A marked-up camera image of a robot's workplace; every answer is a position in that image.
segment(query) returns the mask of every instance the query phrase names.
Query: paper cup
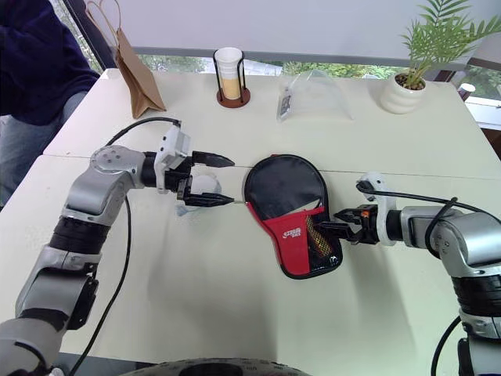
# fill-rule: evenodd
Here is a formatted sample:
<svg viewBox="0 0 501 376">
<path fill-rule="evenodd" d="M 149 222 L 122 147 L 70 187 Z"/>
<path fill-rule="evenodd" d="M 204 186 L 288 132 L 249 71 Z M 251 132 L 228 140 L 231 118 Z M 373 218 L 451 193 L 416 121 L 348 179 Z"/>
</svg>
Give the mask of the paper cup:
<svg viewBox="0 0 501 376">
<path fill-rule="evenodd" d="M 218 64 L 222 91 L 227 99 L 240 98 L 237 66 L 242 56 L 242 51 L 233 47 L 219 49 L 214 55 Z"/>
</svg>

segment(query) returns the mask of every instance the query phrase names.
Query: person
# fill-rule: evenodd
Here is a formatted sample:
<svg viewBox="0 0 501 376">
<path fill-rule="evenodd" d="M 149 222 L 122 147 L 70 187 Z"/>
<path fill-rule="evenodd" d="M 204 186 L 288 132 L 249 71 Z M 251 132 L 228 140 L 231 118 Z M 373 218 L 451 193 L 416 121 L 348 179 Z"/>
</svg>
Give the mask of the person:
<svg viewBox="0 0 501 376">
<path fill-rule="evenodd" d="M 0 208 L 99 75 L 49 0 L 0 0 Z"/>
</svg>

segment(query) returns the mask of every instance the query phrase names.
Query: wooden coaster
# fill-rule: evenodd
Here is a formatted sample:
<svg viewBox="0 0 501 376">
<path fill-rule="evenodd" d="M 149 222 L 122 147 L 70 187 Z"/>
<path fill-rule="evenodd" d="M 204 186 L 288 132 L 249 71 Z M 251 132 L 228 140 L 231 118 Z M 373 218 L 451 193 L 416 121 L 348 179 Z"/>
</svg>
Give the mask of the wooden coaster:
<svg viewBox="0 0 501 376">
<path fill-rule="evenodd" d="M 218 103 L 227 108 L 238 108 L 248 104 L 249 100 L 251 100 L 251 92 L 249 91 L 249 89 L 245 88 L 242 90 L 242 97 L 243 101 L 241 101 L 240 98 L 228 99 L 221 94 L 221 90 L 218 90 L 218 93 L 216 94 Z"/>
</svg>

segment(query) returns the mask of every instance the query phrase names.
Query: black rubber joint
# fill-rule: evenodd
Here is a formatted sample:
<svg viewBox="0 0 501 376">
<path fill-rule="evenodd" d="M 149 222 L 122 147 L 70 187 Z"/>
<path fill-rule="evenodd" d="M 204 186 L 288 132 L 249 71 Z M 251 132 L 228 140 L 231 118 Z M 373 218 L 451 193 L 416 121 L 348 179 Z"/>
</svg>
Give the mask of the black rubber joint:
<svg viewBox="0 0 501 376">
<path fill-rule="evenodd" d="M 401 210 L 390 210 L 386 216 L 386 232 L 390 240 L 403 241 Z"/>
<path fill-rule="evenodd" d="M 501 276 L 452 278 L 463 312 L 475 316 L 501 316 Z"/>
<path fill-rule="evenodd" d="M 141 169 L 141 182 L 148 187 L 156 187 L 157 186 L 157 177 L 155 176 L 155 157 L 157 153 L 153 151 L 146 151 L 144 153 L 146 158 L 142 163 Z"/>
<path fill-rule="evenodd" d="M 97 255 L 101 252 L 109 230 L 109 226 L 59 217 L 49 247 L 85 255 Z"/>
</svg>

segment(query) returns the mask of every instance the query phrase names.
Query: potted plant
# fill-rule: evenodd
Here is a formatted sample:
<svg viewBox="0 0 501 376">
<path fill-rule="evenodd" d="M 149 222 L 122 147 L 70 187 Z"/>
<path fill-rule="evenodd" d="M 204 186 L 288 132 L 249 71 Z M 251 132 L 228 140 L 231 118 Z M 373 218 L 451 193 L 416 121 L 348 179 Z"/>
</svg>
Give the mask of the potted plant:
<svg viewBox="0 0 501 376">
<path fill-rule="evenodd" d="M 388 79 L 380 98 L 384 109 L 394 114 L 414 110 L 426 92 L 423 75 L 428 70 L 458 60 L 474 49 L 475 41 L 501 31 L 498 16 L 476 25 L 468 15 L 462 15 L 470 7 L 467 2 L 427 0 L 427 5 L 419 5 L 424 10 L 420 14 L 424 21 L 414 20 L 402 36 L 409 48 L 409 69 Z"/>
</svg>

